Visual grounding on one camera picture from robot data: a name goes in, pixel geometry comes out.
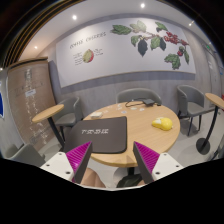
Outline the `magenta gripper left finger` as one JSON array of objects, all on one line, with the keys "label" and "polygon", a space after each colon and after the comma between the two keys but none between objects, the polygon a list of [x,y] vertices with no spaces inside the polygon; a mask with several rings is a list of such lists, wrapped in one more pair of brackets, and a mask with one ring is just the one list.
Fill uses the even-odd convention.
[{"label": "magenta gripper left finger", "polygon": [[87,142],[67,153],[56,153],[41,168],[65,180],[80,184],[91,153],[92,142]]}]

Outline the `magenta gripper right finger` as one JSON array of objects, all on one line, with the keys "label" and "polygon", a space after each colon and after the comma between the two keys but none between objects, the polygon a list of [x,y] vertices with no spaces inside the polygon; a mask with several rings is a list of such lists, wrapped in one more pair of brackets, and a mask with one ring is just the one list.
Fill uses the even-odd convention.
[{"label": "magenta gripper right finger", "polygon": [[159,180],[183,168],[183,166],[168,153],[159,154],[138,142],[133,144],[133,153],[142,179],[146,184]]}]

